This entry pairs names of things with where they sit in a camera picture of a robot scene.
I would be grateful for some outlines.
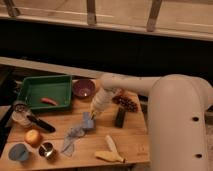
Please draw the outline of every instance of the dark background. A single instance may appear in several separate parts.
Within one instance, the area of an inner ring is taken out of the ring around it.
[[[213,42],[0,20],[0,56],[136,76],[213,80]]]

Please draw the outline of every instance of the purple bowl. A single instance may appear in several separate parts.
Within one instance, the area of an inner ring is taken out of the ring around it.
[[[79,98],[86,98],[95,91],[95,84],[90,79],[81,79],[73,84],[73,94]]]

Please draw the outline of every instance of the grapes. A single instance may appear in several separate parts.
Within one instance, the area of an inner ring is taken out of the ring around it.
[[[138,111],[138,106],[135,102],[132,101],[132,99],[130,99],[127,96],[124,95],[118,95],[115,96],[112,101],[116,104],[121,105],[125,110],[129,111],[129,112],[137,112]]]

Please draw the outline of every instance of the wooden table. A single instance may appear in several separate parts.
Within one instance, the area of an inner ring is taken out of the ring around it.
[[[13,123],[10,135],[0,158],[0,170],[45,170],[60,168],[77,168],[89,166],[120,165],[119,162],[106,162],[94,157],[94,152],[99,150],[109,150],[105,141],[107,134],[114,139],[121,156],[126,158],[126,164],[137,164],[149,162],[149,145],[147,128],[143,113],[140,110],[138,96],[132,92],[126,95],[138,103],[137,113],[127,112],[123,128],[114,127],[114,119],[118,110],[118,105],[111,103],[110,106],[96,118],[96,129],[75,141],[75,151],[71,157],[60,153],[65,133],[73,125],[82,121],[82,113],[89,111],[92,97],[88,99],[72,98],[72,108],[69,111],[57,111],[52,113],[42,113],[38,116],[56,128],[54,133],[42,132],[43,142],[49,141],[57,150],[55,160],[47,161],[40,157],[38,148],[32,148],[23,139],[26,129],[17,123]],[[29,149],[30,158],[22,163],[11,161],[8,158],[10,148],[17,144],[24,143]]]

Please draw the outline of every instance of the sausage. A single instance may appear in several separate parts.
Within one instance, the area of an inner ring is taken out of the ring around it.
[[[55,100],[49,98],[49,97],[42,97],[41,98],[41,102],[42,103],[48,103],[48,104],[51,104],[53,106],[58,106],[58,102],[56,102]]]

